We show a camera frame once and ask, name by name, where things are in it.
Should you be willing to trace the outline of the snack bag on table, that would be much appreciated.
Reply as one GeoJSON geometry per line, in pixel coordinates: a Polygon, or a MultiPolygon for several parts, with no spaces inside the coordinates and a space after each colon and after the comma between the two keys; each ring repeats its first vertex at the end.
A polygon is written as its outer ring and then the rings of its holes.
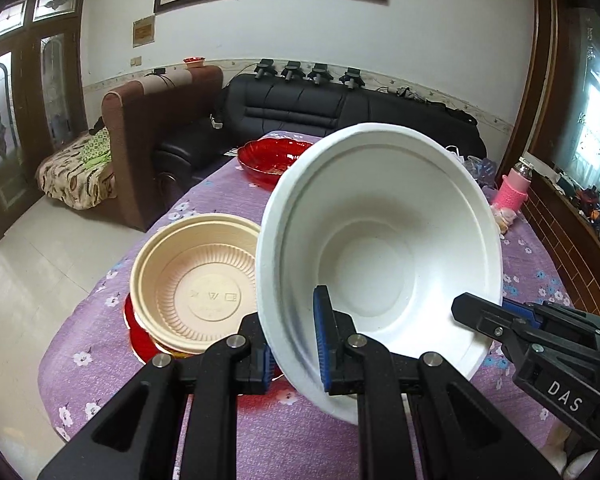
{"type": "Polygon", "coordinates": [[[506,207],[491,207],[493,217],[502,235],[505,235],[507,231],[512,227],[517,219],[517,213],[513,209],[506,207]]]}

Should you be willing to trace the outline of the small gold wall plaque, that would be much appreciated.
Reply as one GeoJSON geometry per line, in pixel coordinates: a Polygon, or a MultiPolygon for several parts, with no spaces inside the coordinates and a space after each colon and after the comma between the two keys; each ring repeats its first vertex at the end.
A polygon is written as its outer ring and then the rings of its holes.
{"type": "Polygon", "coordinates": [[[132,46],[138,48],[155,41],[155,15],[141,18],[132,24],[132,46]]]}

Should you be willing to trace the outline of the patterned cushioned bench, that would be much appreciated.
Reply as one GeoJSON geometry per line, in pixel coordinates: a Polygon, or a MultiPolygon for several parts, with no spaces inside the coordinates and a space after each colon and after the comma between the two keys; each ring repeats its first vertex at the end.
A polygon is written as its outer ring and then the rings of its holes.
{"type": "Polygon", "coordinates": [[[117,197],[116,178],[106,127],[84,133],[40,163],[38,188],[74,210],[87,210],[117,197]]]}

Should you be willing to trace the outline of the wooden glass-panel door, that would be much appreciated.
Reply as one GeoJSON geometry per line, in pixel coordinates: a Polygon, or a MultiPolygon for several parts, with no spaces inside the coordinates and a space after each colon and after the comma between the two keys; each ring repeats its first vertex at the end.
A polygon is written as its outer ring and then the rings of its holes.
{"type": "Polygon", "coordinates": [[[86,129],[80,65],[84,0],[0,7],[0,240],[41,196],[41,162],[86,129]]]}

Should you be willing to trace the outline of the pink sleeved bottle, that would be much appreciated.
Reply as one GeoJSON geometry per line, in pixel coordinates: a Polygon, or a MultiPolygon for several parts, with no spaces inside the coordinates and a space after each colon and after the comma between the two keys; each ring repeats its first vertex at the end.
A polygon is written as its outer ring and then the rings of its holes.
{"type": "Polygon", "coordinates": [[[496,210],[521,210],[528,198],[528,191],[533,176],[533,167],[523,157],[518,159],[508,174],[502,177],[502,184],[496,193],[491,206],[496,210]]]}

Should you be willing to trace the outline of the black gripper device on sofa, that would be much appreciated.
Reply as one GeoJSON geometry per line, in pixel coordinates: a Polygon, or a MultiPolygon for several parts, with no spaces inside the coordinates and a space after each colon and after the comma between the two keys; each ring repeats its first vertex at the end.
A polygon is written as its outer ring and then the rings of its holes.
{"type": "Polygon", "coordinates": [[[254,78],[260,80],[264,77],[272,76],[275,77],[277,75],[277,70],[275,67],[275,63],[272,58],[261,58],[260,62],[256,66],[256,72],[254,73],[254,78]]]}

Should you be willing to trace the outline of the large white foam bowl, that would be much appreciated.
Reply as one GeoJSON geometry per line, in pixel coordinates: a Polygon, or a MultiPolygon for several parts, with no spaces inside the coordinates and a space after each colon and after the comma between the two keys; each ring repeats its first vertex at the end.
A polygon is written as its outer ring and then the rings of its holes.
{"type": "Polygon", "coordinates": [[[366,122],[308,148],[280,177],[257,246],[257,306],[278,366],[329,416],[356,422],[353,396],[330,396],[318,367],[313,293],[390,351],[440,353],[476,374],[490,339],[461,326],[469,292],[500,302],[500,232],[486,196],[448,150],[406,127],[366,122]]]}

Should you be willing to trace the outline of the beige plastic bowl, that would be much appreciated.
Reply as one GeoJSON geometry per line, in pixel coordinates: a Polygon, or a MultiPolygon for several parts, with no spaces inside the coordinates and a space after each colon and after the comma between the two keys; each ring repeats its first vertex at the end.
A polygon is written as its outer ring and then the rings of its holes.
{"type": "Polygon", "coordinates": [[[205,352],[257,311],[260,226],[234,214],[198,214],[154,234],[130,275],[134,318],[161,347],[205,352]]]}

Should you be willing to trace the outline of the small red gold-rimmed plate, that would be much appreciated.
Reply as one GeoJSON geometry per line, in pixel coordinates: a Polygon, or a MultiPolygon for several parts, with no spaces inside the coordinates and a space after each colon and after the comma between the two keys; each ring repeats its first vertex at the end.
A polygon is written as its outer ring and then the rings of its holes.
{"type": "MultiPolygon", "coordinates": [[[[159,353],[168,354],[177,359],[187,359],[192,356],[191,353],[179,352],[178,350],[164,346],[158,340],[152,338],[148,334],[148,331],[137,321],[130,295],[126,296],[124,300],[123,318],[125,326],[128,329],[130,346],[134,356],[143,364],[150,361],[159,353]]],[[[284,374],[277,365],[274,366],[272,384],[275,386],[272,387],[271,391],[274,393],[275,399],[279,404],[291,406],[299,401],[300,396],[298,392],[286,382],[284,374]]]]}

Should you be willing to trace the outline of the black leather sofa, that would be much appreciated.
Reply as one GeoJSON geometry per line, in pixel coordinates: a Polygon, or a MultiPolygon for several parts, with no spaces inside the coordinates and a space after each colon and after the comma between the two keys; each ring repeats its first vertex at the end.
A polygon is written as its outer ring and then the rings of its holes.
{"type": "Polygon", "coordinates": [[[324,138],[362,122],[412,128],[463,156],[486,157],[476,118],[417,98],[342,84],[321,84],[279,77],[234,77],[201,118],[177,128],[152,151],[161,185],[185,193],[230,159],[227,152],[270,132],[286,131],[324,138]]]}

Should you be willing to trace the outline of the wooden side cabinet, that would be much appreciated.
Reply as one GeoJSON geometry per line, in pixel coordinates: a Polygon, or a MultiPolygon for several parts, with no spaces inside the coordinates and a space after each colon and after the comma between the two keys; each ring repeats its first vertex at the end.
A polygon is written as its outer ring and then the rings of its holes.
{"type": "Polygon", "coordinates": [[[532,178],[522,212],[566,286],[571,303],[600,316],[600,240],[550,180],[532,178]]]}

